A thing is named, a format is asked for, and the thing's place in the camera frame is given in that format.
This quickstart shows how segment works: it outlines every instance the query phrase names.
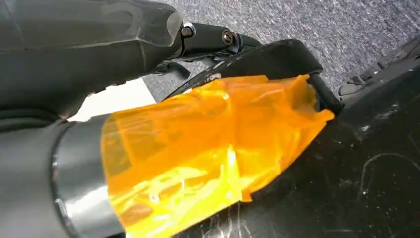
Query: screw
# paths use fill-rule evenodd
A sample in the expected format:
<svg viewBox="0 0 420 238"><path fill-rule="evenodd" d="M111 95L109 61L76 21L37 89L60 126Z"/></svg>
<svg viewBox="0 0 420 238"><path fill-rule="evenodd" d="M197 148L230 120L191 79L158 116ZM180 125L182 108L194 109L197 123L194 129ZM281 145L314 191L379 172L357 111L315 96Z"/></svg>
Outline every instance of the screw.
<svg viewBox="0 0 420 238"><path fill-rule="evenodd" d="M229 30L224 30L222 33L222 40L225 44L230 46L233 43L233 34Z"/></svg>
<svg viewBox="0 0 420 238"><path fill-rule="evenodd" d="M189 27L184 27L181 29L181 35L183 37L192 37L193 36L193 30Z"/></svg>

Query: hex bolt head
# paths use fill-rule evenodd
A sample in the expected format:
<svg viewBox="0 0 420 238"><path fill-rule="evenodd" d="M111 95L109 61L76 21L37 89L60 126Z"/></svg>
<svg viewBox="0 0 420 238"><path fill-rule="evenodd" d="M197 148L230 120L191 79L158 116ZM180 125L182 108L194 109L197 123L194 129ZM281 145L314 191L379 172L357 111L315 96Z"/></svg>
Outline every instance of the hex bolt head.
<svg viewBox="0 0 420 238"><path fill-rule="evenodd" d="M184 27L181 29L181 35L183 37L192 37L193 36L193 30L189 27Z"/></svg>
<svg viewBox="0 0 420 238"><path fill-rule="evenodd" d="M230 46L233 43L233 34L231 31L225 30L222 33L222 41Z"/></svg>

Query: white scratch mark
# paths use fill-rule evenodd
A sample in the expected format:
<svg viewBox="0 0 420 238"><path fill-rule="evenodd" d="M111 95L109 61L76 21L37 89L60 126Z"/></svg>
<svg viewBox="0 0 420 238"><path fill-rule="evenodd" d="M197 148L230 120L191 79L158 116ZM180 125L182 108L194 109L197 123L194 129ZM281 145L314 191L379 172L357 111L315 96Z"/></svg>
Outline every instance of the white scratch mark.
<svg viewBox="0 0 420 238"><path fill-rule="evenodd" d="M238 202L238 214L237 214L237 221L238 221L238 231L239 231L239 238L242 238L241 232L241 204Z"/></svg>
<svg viewBox="0 0 420 238"><path fill-rule="evenodd" d="M224 61L219 62L218 64L216 64L215 66L213 66L213 69L218 68L219 66L221 66L224 63Z"/></svg>
<svg viewBox="0 0 420 238"><path fill-rule="evenodd" d="M362 129L362 131L367 131L367 130L369 130L369 128L370 128L370 125L365 125L361 129Z"/></svg>
<svg viewBox="0 0 420 238"><path fill-rule="evenodd" d="M213 81L213 80L215 80L215 79L221 79L222 78L222 75L220 74L220 73L215 73L215 74L213 74L213 75L210 75L208 78L207 78L207 82L211 82L211 81Z"/></svg>
<svg viewBox="0 0 420 238"><path fill-rule="evenodd" d="M326 233L341 233L341 232L353 232L350 229L333 229L333 230L325 230Z"/></svg>
<svg viewBox="0 0 420 238"><path fill-rule="evenodd" d="M372 163L373 161L375 161L375 160L377 160L377 159L379 159L383 156L395 156L395 157L399 157L401 159L404 159L404 160L410 162L420 172L420 166L418 164L416 164L413 160L411 160L411 159L409 159L409 158L407 158L403 155L400 155L400 154L397 154L397 153L381 153L381 154L375 155L372 158L370 158L368 161L366 161L366 163L363 165L362 178L361 178L361 182L360 182L360 189L359 189L359 194L357 195L357 200L358 201L360 200L360 196L362 194L365 194L364 185L365 185L366 169L368 168L368 165L370 163Z"/></svg>

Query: scratched black surface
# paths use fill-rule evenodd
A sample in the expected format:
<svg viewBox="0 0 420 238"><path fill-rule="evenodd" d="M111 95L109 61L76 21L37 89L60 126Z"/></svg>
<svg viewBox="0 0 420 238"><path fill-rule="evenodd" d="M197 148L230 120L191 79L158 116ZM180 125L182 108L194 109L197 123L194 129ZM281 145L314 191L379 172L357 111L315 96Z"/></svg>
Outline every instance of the scratched black surface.
<svg viewBox="0 0 420 238"><path fill-rule="evenodd" d="M346 108L252 203L177 237L419 237L420 66L401 70Z"/></svg>

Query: orange cellophane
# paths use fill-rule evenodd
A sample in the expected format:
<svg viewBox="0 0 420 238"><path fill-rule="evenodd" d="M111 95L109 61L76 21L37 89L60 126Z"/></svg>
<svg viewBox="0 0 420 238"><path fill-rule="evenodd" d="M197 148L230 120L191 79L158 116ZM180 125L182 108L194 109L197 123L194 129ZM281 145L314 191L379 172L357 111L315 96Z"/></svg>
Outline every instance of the orange cellophane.
<svg viewBox="0 0 420 238"><path fill-rule="evenodd" d="M131 237L169 237L284 171L334 115L309 76L215 80L113 113L102 135L109 200Z"/></svg>

